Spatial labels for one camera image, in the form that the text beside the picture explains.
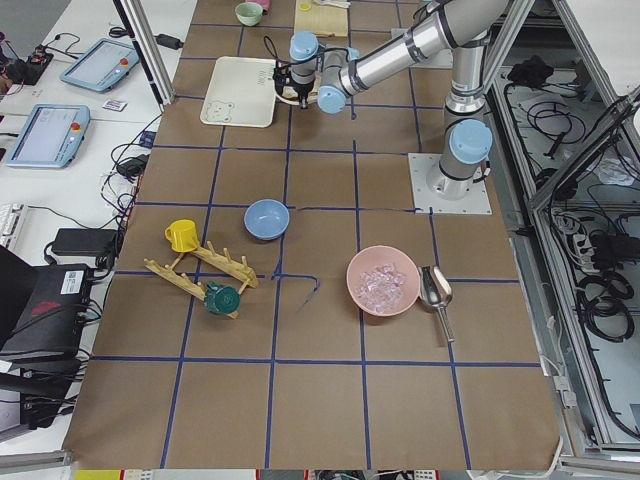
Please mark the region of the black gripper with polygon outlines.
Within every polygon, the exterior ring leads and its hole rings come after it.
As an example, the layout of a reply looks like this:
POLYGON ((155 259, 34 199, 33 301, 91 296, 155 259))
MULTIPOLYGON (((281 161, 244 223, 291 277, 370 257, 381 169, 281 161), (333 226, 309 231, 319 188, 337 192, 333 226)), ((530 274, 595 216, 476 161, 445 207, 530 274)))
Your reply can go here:
POLYGON ((301 108, 309 106, 309 95, 313 90, 313 61, 285 62, 277 60, 273 71, 275 91, 282 96, 285 87, 293 89, 301 108))

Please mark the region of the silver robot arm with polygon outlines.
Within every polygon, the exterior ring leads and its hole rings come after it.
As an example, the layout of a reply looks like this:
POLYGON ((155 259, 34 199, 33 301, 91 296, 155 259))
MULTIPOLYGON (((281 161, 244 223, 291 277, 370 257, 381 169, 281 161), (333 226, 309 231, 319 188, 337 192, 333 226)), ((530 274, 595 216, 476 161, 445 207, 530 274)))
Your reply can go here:
POLYGON ((485 107, 484 64, 490 28, 505 1, 428 1, 405 7, 359 3, 346 46, 299 31, 288 60, 275 61, 278 94, 290 89, 301 108, 317 94, 316 110, 335 114, 336 136, 321 120, 305 120, 294 144, 343 151, 350 140, 365 153, 447 148, 454 124, 485 107))

